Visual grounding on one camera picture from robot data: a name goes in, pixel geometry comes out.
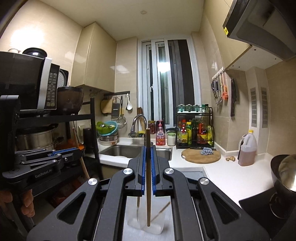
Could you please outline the person's left hand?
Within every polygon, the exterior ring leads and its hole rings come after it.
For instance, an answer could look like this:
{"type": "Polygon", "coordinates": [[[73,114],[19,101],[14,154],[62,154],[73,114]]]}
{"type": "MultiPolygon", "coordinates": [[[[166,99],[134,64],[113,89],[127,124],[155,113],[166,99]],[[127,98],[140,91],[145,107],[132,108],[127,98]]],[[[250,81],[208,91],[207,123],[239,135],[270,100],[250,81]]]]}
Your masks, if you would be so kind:
{"type": "MultiPolygon", "coordinates": [[[[33,217],[35,215],[33,200],[34,200],[34,197],[32,194],[32,189],[26,191],[23,194],[21,212],[24,216],[33,217]]],[[[12,201],[13,201],[13,196],[11,192],[1,190],[1,209],[4,212],[4,214],[10,219],[11,219],[11,214],[8,209],[8,203],[11,203],[12,201]]]]}

